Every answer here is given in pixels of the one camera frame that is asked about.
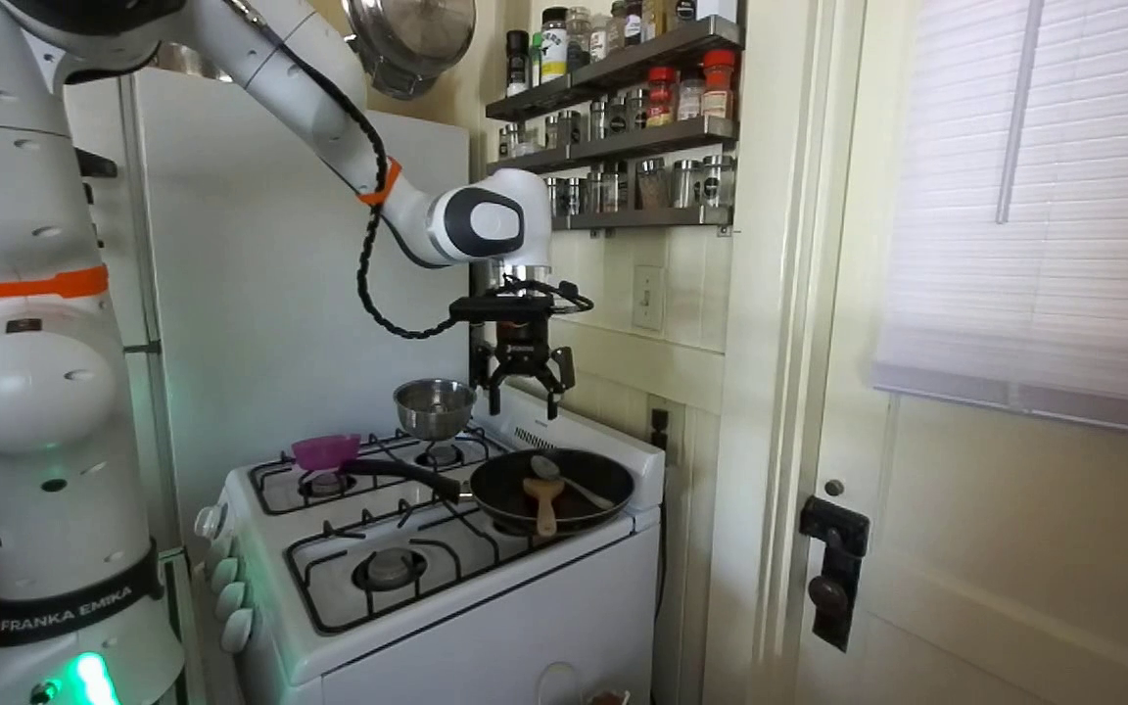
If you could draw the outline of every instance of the light switch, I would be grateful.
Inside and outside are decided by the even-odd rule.
[[[634,326],[664,328],[664,267],[634,267]]]

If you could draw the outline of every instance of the white door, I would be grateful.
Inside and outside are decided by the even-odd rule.
[[[795,702],[1128,704],[1128,434],[869,387],[918,10],[864,20],[814,492],[872,532],[846,652],[805,599]]]

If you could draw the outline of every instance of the metal shelf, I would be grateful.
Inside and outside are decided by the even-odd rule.
[[[638,85],[646,80],[650,67],[698,62],[712,49],[742,49],[742,27],[716,15],[696,19],[649,43],[623,49],[601,62],[488,104],[486,116],[520,122],[546,115],[559,107],[575,106],[615,89]]]
[[[728,227],[733,223],[733,210],[659,209],[654,211],[620,211],[617,213],[584,213],[552,219],[552,229],[607,229],[627,227]]]
[[[650,126],[636,132],[617,134],[596,142],[582,142],[523,157],[501,159],[486,166],[486,173],[493,174],[497,169],[513,168],[541,175],[598,165],[600,161],[662,155],[706,144],[732,143],[738,139],[738,123],[705,115],[670,125]]]

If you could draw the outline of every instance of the white refrigerator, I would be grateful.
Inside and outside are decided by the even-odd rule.
[[[89,179],[133,376],[138,446],[161,547],[229,469],[327,433],[389,433],[404,381],[467,374],[462,326],[428,341],[377,326],[356,294],[368,208],[238,86],[158,69],[73,86],[78,147],[112,158]],[[412,183],[467,183],[457,126],[370,113]],[[421,329],[467,293],[467,268],[425,270],[377,236],[377,307]]]

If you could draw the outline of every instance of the door latch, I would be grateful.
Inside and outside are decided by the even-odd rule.
[[[807,596],[816,606],[812,634],[845,652],[856,608],[860,561],[869,550],[869,517],[810,496],[800,512],[800,532],[825,541],[820,575],[807,584]]]

